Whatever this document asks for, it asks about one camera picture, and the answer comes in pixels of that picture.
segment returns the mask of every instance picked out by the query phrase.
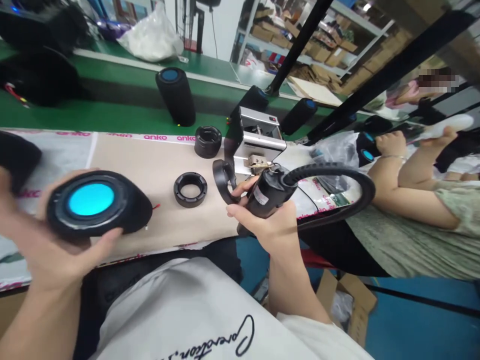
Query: silver machine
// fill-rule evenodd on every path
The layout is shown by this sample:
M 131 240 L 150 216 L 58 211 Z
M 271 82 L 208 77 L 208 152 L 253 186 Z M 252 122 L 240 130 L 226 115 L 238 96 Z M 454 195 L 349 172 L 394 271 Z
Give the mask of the silver machine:
M 241 106 L 231 116 L 225 161 L 233 167 L 237 182 L 268 167 L 286 148 L 276 116 Z

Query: blue floor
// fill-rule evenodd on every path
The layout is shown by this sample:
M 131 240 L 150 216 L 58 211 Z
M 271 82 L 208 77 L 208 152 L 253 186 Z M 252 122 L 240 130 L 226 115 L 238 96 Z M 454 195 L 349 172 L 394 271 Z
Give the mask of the blue floor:
M 249 293 L 265 277 L 269 256 L 252 238 L 238 239 L 241 286 Z M 308 268 L 317 289 L 322 270 Z M 381 287 L 480 310 L 480 299 L 470 282 L 453 279 L 377 279 Z M 376 360 L 480 359 L 480 319 L 429 305 L 377 293 L 370 314 L 366 350 Z

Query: black rubber ring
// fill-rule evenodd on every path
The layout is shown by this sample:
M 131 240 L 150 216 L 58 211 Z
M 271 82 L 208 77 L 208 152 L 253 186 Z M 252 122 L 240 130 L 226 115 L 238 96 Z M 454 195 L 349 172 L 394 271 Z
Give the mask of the black rubber ring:
M 182 188 L 185 185 L 196 185 L 200 189 L 200 194 L 196 197 L 186 197 L 182 194 Z M 173 185 L 173 195 L 176 202 L 184 208 L 195 208 L 204 202 L 207 195 L 207 182 L 204 177 L 196 172 L 186 172 L 175 180 Z
M 195 132 L 195 152 L 204 159 L 217 156 L 222 145 L 222 133 L 214 126 L 200 126 Z
M 238 204 L 240 196 L 232 196 L 232 193 L 229 191 L 229 181 L 232 189 L 237 187 L 237 178 L 232 166 L 225 160 L 219 159 L 215 160 L 211 167 L 213 169 L 213 179 L 223 201 L 228 205 Z

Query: white shirt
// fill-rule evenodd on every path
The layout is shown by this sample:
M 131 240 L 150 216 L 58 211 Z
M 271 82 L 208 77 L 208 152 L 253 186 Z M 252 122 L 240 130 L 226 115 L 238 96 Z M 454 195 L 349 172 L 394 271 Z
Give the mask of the white shirt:
M 362 359 L 370 355 L 334 324 L 273 317 L 210 260 L 171 260 L 110 307 L 90 358 Z

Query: bracelet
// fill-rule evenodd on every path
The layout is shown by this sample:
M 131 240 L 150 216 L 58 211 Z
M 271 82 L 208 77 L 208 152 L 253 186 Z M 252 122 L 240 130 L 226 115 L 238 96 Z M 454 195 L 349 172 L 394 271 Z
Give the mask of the bracelet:
M 400 156 L 400 155 L 382 155 L 380 157 L 381 158 L 398 158 L 398 159 L 403 159 L 404 161 L 407 161 L 407 158 L 405 156 Z

